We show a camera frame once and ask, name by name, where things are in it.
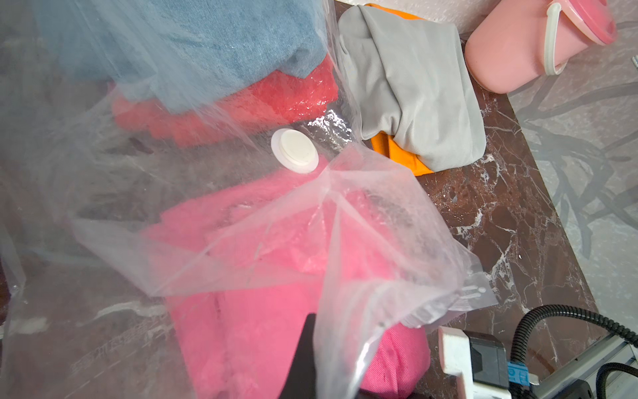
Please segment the orange trousers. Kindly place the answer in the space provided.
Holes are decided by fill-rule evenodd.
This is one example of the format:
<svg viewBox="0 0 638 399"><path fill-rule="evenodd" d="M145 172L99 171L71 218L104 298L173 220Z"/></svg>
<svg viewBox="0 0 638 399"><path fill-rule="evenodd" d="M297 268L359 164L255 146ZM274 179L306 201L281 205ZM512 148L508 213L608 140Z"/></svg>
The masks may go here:
<svg viewBox="0 0 638 399"><path fill-rule="evenodd" d="M382 7L374 3L367 3L367 7L379 9L381 11L393 14L405 20L410 20L410 21L421 20L420 17L417 17L410 13L402 12L392 8ZM372 137L371 143L372 143L372 149L375 152L389 158L392 161L395 161L397 164L405 166L416 177L425 176L425 175L434 173L417 157L417 155L410 153L409 151L403 150L394 141L394 139L390 137L388 134L386 134L384 131L381 131L376 136Z"/></svg>

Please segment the grey white garment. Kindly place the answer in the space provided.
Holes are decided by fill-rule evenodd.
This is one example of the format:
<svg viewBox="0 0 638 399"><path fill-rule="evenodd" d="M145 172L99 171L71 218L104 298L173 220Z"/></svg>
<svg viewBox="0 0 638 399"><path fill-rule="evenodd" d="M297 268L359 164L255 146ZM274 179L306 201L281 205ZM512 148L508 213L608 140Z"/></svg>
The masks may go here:
<svg viewBox="0 0 638 399"><path fill-rule="evenodd" d="M434 172L483 157L483 116L455 25L353 6L338 27L337 56L363 139L384 132Z"/></svg>

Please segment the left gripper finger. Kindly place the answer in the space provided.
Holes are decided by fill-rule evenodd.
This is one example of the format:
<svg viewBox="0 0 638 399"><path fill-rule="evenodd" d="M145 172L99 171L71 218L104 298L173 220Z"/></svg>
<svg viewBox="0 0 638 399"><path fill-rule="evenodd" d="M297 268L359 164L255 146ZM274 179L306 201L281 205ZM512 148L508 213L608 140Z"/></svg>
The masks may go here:
<svg viewBox="0 0 638 399"><path fill-rule="evenodd" d="M315 399L317 397L317 370L313 347L316 318L317 314L309 314L305 319L279 399Z"/></svg>

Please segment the blue towel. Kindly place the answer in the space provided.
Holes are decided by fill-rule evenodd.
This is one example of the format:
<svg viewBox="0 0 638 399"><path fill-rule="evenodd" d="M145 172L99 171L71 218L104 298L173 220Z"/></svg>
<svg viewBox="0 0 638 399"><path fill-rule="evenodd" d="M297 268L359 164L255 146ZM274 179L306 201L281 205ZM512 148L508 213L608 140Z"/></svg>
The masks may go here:
<svg viewBox="0 0 638 399"><path fill-rule="evenodd" d="M274 71L308 76L327 54L319 1L35 1L40 33L70 75L121 85L181 113Z"/></svg>

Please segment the clear plastic vacuum bag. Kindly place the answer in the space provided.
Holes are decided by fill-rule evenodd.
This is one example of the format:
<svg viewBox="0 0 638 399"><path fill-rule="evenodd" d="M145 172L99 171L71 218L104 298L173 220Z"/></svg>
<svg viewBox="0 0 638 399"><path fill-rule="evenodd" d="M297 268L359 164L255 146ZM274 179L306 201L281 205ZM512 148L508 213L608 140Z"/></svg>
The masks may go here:
<svg viewBox="0 0 638 399"><path fill-rule="evenodd" d="M2 2L2 397L408 397L428 333L496 299L381 133L483 156L454 26Z"/></svg>

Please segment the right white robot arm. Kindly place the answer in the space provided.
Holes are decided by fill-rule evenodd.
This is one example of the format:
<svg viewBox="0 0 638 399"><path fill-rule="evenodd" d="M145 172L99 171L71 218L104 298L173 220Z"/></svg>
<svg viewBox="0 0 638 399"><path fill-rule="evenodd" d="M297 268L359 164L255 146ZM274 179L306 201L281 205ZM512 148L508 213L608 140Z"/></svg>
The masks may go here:
<svg viewBox="0 0 638 399"><path fill-rule="evenodd" d="M527 364L528 343L536 326L545 319L570 318L593 324L607 335L540 383L510 382L512 398L585 398L619 397L637 385L626 377L609 376L613 372L637 375L637 333L618 322L595 313L564 304L543 305L526 313L513 335L510 363Z"/></svg>

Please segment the pink garment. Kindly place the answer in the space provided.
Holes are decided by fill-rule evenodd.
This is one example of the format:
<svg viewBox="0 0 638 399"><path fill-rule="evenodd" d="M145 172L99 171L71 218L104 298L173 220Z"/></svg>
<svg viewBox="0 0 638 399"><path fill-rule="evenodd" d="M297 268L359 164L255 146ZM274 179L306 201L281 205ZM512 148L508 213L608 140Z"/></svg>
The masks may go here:
<svg viewBox="0 0 638 399"><path fill-rule="evenodd" d="M308 175L279 171L191 199L164 212L161 222L143 234L177 249L201 252L224 233L222 223L239 223L275 196L313 180L326 166L322 157L319 169ZM265 197L239 203L258 191ZM394 282L395 257L387 251L389 234L376 220L378 212L361 190L347 194L347 199L362 222L342 211L338 258L344 278L354 283ZM277 221L269 232L264 225L221 242L221 249L230 251L231 266L245 267L258 250L261 234L266 234L257 261L308 274L312 281L165 299L198 398L274 398L283 389L302 325L318 309L336 206L329 200L318 213L306 209ZM397 323L384 332L361 389L381 398L407 398L429 367L424 331Z"/></svg>

